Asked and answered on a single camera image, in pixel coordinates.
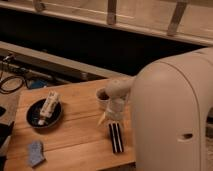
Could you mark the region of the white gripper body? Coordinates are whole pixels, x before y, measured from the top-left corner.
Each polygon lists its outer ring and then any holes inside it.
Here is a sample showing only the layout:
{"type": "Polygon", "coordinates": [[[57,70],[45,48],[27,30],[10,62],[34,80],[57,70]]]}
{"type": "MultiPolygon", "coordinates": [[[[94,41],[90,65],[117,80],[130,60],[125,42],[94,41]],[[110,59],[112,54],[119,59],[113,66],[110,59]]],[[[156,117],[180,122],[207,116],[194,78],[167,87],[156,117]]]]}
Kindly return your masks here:
{"type": "Polygon", "coordinates": [[[125,105],[126,101],[122,98],[110,98],[105,111],[106,118],[117,122],[122,121],[125,105]]]}

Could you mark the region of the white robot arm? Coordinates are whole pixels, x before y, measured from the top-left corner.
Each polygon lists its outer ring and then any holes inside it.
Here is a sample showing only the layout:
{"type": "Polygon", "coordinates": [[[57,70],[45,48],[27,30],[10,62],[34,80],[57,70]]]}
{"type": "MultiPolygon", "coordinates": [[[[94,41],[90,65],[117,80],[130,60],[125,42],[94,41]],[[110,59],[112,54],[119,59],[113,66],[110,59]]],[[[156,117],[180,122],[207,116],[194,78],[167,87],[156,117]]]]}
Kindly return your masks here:
{"type": "Polygon", "coordinates": [[[206,171],[213,47],[154,61],[135,77],[110,81],[106,93],[130,96],[137,171],[206,171]]]}

